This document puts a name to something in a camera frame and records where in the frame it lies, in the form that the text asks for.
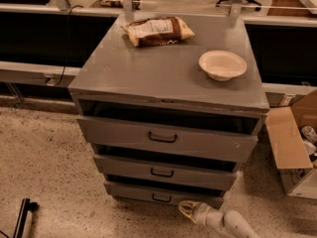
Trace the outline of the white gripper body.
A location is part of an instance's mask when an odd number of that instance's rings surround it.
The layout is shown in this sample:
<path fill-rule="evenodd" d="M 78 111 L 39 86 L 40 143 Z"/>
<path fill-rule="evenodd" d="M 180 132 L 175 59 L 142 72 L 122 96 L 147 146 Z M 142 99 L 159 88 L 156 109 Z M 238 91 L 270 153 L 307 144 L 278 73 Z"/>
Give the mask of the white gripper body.
<path fill-rule="evenodd" d="M 210 227 L 216 231 L 224 228 L 223 217 L 223 212 L 204 202 L 195 205 L 192 211 L 192 221 L 194 223 Z"/>

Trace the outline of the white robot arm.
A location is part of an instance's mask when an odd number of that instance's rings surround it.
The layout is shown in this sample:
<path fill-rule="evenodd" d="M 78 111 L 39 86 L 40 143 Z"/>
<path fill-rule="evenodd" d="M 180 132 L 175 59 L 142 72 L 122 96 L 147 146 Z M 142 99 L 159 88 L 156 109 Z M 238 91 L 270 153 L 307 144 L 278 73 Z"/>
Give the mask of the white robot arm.
<path fill-rule="evenodd" d="M 261 238 L 238 211 L 222 212 L 205 202 L 183 200 L 179 211 L 193 223 L 213 229 L 221 238 Z"/>

